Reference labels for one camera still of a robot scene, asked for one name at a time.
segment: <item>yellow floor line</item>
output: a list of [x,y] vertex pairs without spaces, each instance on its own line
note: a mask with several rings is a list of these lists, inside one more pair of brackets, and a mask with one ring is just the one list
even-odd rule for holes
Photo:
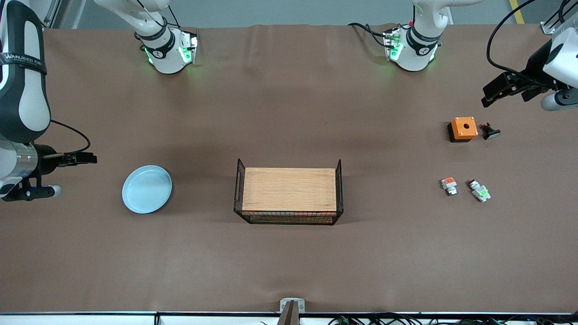
[[[518,8],[518,1],[517,0],[510,0],[510,6],[512,6],[512,10]],[[514,14],[514,18],[516,18],[516,23],[523,24],[524,18],[522,17],[522,13],[518,10]]]

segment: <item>gray floor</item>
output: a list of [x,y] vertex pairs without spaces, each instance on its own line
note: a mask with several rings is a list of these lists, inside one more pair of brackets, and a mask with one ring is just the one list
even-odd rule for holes
[[[352,22],[380,25],[406,23],[412,17],[410,0],[172,0],[171,7],[181,25],[199,28],[257,24],[346,25]],[[511,11],[511,7],[508,0],[484,0],[451,11],[456,24],[496,24]],[[163,15],[171,19],[170,13]],[[129,25],[92,0],[71,0],[61,27],[129,28]]]
[[[570,3],[565,7],[564,12],[568,11],[568,13],[565,15],[566,18],[576,13],[578,6],[572,6],[576,6],[576,1],[571,0]],[[538,0],[523,8],[522,16],[524,17],[524,22],[526,24],[537,24],[550,18],[554,12],[557,12],[559,7],[560,0]]]

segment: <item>black cable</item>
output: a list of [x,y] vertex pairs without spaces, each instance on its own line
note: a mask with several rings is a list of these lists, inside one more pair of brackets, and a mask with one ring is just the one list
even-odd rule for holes
[[[568,9],[564,12],[563,17],[566,16],[566,15],[570,12],[570,10],[574,9],[574,7],[575,7],[576,5],[578,5],[578,1],[574,2],[574,4],[573,4],[572,6],[570,6],[570,8],[568,8]],[[553,13],[552,16],[550,16],[550,18],[548,18],[548,20],[546,20],[546,22],[544,23],[544,25],[548,24],[548,23],[550,22],[550,20],[554,19],[554,17],[558,17],[558,19],[556,19],[556,21],[553,22],[551,26],[556,25],[556,23],[558,23],[558,22],[560,21],[560,17],[559,17],[559,15],[558,15],[558,11],[556,11],[555,13]]]
[[64,153],[65,156],[68,156],[68,155],[70,155],[70,154],[81,153],[81,152],[87,150],[88,148],[90,148],[90,139],[89,139],[87,136],[85,136],[82,132],[80,132],[79,130],[77,130],[77,129],[71,127],[71,126],[68,126],[68,125],[66,125],[66,124],[64,124],[64,123],[62,123],[62,122],[55,121],[55,120],[50,120],[50,121],[51,121],[52,123],[58,124],[58,125],[60,125],[60,126],[62,126],[62,127],[65,127],[65,128],[67,128],[67,129],[69,129],[69,130],[72,130],[72,131],[78,133],[80,136],[82,136],[82,137],[84,138],[84,140],[86,140],[86,147],[84,147],[84,148],[82,148],[82,149],[80,149],[80,150],[72,151],[72,152],[65,152],[65,153]]
[[360,325],[365,325],[364,322],[360,321],[359,318],[352,318],[353,320],[355,320],[357,323],[359,323]]
[[473,325],[473,324],[485,324],[485,322],[480,322],[473,319],[462,319],[458,322],[437,322],[435,325]]
[[547,87],[545,84],[538,82],[537,80],[531,79],[528,76],[525,76],[522,73],[519,73],[518,71],[512,69],[512,68],[508,68],[505,67],[503,65],[499,65],[496,62],[494,62],[494,60],[492,60],[492,58],[490,57],[490,50],[491,50],[491,46],[492,46],[492,40],[494,40],[494,36],[496,35],[496,33],[498,32],[498,30],[500,29],[500,27],[502,27],[504,25],[504,23],[506,22],[506,20],[508,20],[512,15],[514,15],[518,10],[522,9],[523,7],[526,7],[527,5],[529,5],[530,3],[533,3],[536,0],[528,0],[524,3],[522,3],[521,5],[519,5],[518,7],[516,7],[514,10],[512,10],[509,14],[506,15],[506,17],[504,17],[504,19],[502,19],[502,21],[499,22],[499,24],[496,26],[496,28],[494,29],[494,31],[492,32],[492,35],[490,35],[490,39],[488,40],[488,46],[486,47],[486,59],[488,59],[488,62],[493,65],[494,67],[504,70],[504,71],[508,71],[532,84],[534,84],[535,86],[539,86],[539,87]]
[[545,318],[541,318],[541,317],[534,317],[531,315],[514,315],[510,318],[508,318],[507,320],[501,322],[502,324],[506,324],[507,322],[514,320],[516,318],[519,318],[520,320],[531,320],[533,322],[536,322],[537,325],[545,325],[545,324],[554,324],[554,323],[558,323],[558,322],[553,322],[552,320],[549,319],[545,319]]
[[399,319],[399,318],[395,318],[395,319],[393,319],[393,320],[390,320],[388,323],[383,322],[383,325],[391,325],[391,324],[393,324],[393,323],[395,323],[395,322],[400,322],[402,325],[406,325],[406,323],[404,323],[403,320],[402,320],[402,319]]
[[570,2],[570,0],[562,0],[560,8],[558,8],[558,20],[560,21],[560,24],[563,24],[564,21],[566,21],[564,19],[564,7],[568,4],[568,2]]
[[351,24],[348,24],[347,26],[357,26],[357,27],[361,27],[364,31],[366,31],[366,32],[368,32],[368,33],[372,33],[372,34],[374,34],[375,36],[381,36],[381,37],[383,37],[383,34],[380,34],[380,33],[377,33],[377,32],[372,32],[371,29],[367,29],[367,27],[366,27],[367,25],[363,26],[363,25],[360,24],[360,23],[351,23]]
[[572,323],[570,320],[568,320],[568,319],[566,319],[566,318],[563,318],[563,317],[559,317],[558,319],[560,319],[560,320],[562,320],[562,321],[564,321],[564,322],[568,323],[568,325],[574,325],[574,323]]
[[369,24],[365,24],[365,26],[367,27],[367,29],[369,30],[369,33],[371,34],[371,36],[373,37],[373,39],[377,42],[377,44],[385,47],[386,49],[393,49],[393,48],[394,48],[394,47],[391,46],[391,45],[387,45],[387,44],[385,44],[385,43],[381,43],[381,42],[377,39],[377,37],[375,37],[375,34],[374,34],[373,31],[371,30],[371,27],[369,26]]
[[139,5],[146,11],[146,13],[149,15],[149,17],[155,22],[157,23],[157,25],[159,25],[160,27],[164,27],[163,25],[161,25],[155,18],[153,18],[153,15],[150,14],[150,12],[145,8],[145,6],[143,5],[143,3],[140,0],[136,0]]
[[413,318],[413,317],[410,317],[410,316],[404,316],[404,317],[405,317],[407,320],[412,319],[412,320],[416,321],[419,325],[423,325],[423,324],[422,324],[419,320],[417,320],[416,318]]
[[376,36],[383,37],[383,33],[388,33],[388,32],[390,32],[390,31],[392,31],[393,28],[390,28],[390,29],[388,29],[388,30],[386,30],[386,31],[384,31],[383,33],[380,34],[380,33],[378,33],[378,32],[372,31],[372,30],[371,30],[371,27],[369,26],[369,24],[365,24],[365,26],[363,26],[363,25],[360,24],[360,23],[351,23],[351,24],[348,24],[347,26],[358,26],[358,27],[361,27],[364,31],[368,32],[368,33],[371,35],[371,37],[373,37],[373,39],[377,42],[377,44],[379,44],[379,45],[381,45],[381,46],[383,46],[383,47],[385,47],[385,48],[388,48],[388,49],[393,49],[393,48],[394,48],[394,47],[391,46],[391,45],[387,45],[387,44],[381,43],[381,42],[377,39],[377,37],[376,37]]
[[177,20],[177,17],[175,17],[175,13],[173,12],[171,5],[169,5],[169,10],[171,11],[171,15],[173,15],[173,19],[175,19],[176,26],[180,29],[179,21]]

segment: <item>wooden board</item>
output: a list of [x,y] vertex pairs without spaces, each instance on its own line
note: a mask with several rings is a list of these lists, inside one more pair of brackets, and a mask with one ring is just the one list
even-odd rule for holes
[[336,211],[332,168],[246,168],[243,210]]

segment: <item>metal bracket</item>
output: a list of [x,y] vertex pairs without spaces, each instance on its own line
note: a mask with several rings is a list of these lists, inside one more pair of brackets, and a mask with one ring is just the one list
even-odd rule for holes
[[299,313],[304,313],[304,312],[305,312],[305,299],[301,299],[301,298],[283,298],[283,299],[281,299],[281,301],[279,302],[279,312],[280,312],[280,313],[283,312],[283,308],[285,308],[285,305],[288,304],[291,300],[295,301],[296,307],[298,307],[297,310],[299,310]]
[[544,21],[540,22],[540,28],[542,29],[544,35],[552,35],[556,32],[556,27],[554,27],[554,24],[548,27]]
[[299,325],[299,313],[301,312],[299,303],[303,303],[301,306],[305,311],[305,300],[299,298],[285,298],[283,300],[281,300],[282,313],[277,325]]

